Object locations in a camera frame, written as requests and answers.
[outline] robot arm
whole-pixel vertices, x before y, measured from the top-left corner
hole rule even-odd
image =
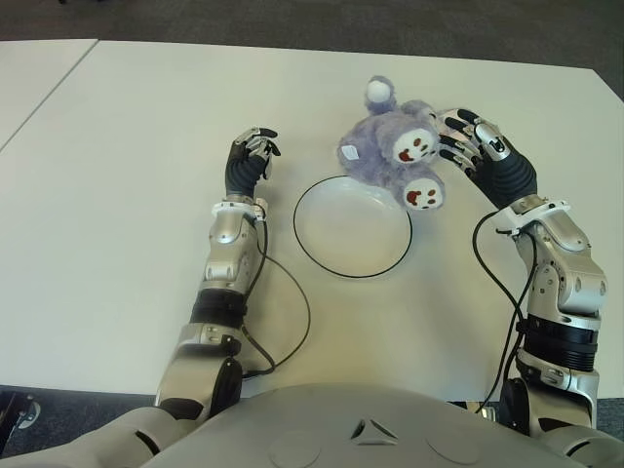
[[[601,446],[613,441],[595,430],[599,375],[594,357],[605,274],[591,258],[587,236],[568,216],[570,206],[537,195],[527,158],[493,124],[471,111],[457,115],[464,121],[448,118],[446,123],[466,140],[442,136],[449,150],[441,155],[500,210],[492,218],[497,232],[514,240],[527,271],[533,271],[526,318],[518,323],[524,336],[515,356],[520,377],[503,383],[501,422],[563,454],[578,449],[576,456],[586,461],[592,450],[604,450]]]
[[[237,403],[243,369],[234,359],[254,286],[258,249],[256,225],[264,201],[254,201],[259,178],[268,178],[280,151],[272,130],[252,128],[232,143],[225,169],[226,196],[213,208],[211,253],[191,313],[161,380],[155,405],[177,419],[198,423]]]

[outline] white plate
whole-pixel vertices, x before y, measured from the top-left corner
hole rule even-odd
[[[401,261],[410,216],[383,188],[348,176],[310,187],[294,209],[294,234],[312,260],[340,276],[368,278]]]

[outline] table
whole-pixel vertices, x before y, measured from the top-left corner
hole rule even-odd
[[[283,156],[256,195],[269,203],[270,252],[310,296],[309,341],[244,394],[313,381],[383,383],[479,400],[493,381],[510,305],[472,256],[492,205],[449,163],[448,202],[414,226],[404,261],[369,280],[337,279],[299,248],[299,195],[341,174],[343,133],[366,115],[383,73],[399,99],[466,106],[494,120],[565,198],[610,294],[596,366],[600,397],[624,396],[624,107],[590,70],[449,58],[99,42],[0,154],[0,364],[4,384],[154,393],[187,322],[223,196],[230,141],[280,132]],[[483,256],[519,294],[511,241],[490,226]],[[249,329],[275,357],[303,332],[303,304],[267,266]],[[249,349],[246,364],[264,366]]]
[[[0,149],[95,44],[95,39],[0,42]]]

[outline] floor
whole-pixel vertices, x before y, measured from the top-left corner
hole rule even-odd
[[[622,23],[622,0],[0,0],[0,40],[89,37],[577,66],[596,70],[620,98]],[[40,419],[14,432],[6,455],[69,442],[153,398],[33,394]],[[599,428],[624,440],[624,400],[599,401]]]

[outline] purple teddy bear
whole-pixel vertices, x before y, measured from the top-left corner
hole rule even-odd
[[[370,116],[356,124],[337,149],[346,173],[389,190],[410,213],[441,207],[444,183],[428,166],[439,151],[432,108],[421,100],[399,106],[392,82],[383,76],[370,79],[366,107]]]

